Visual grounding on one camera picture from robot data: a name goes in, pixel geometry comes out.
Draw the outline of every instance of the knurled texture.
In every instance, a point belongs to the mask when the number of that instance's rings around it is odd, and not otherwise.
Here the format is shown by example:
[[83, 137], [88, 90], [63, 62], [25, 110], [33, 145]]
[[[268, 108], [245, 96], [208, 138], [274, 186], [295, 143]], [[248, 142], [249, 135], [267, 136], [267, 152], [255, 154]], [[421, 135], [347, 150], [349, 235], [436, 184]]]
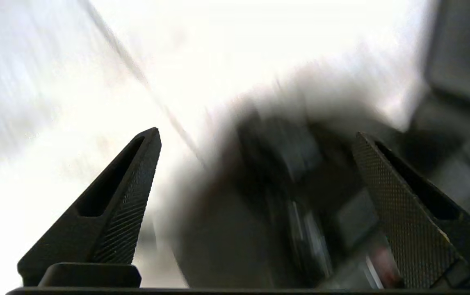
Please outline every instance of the knurled texture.
[[160, 150], [160, 140], [153, 138], [149, 144], [94, 252], [95, 263], [132, 262]]
[[353, 150], [405, 286], [430, 288], [456, 252], [372, 140], [358, 134]]

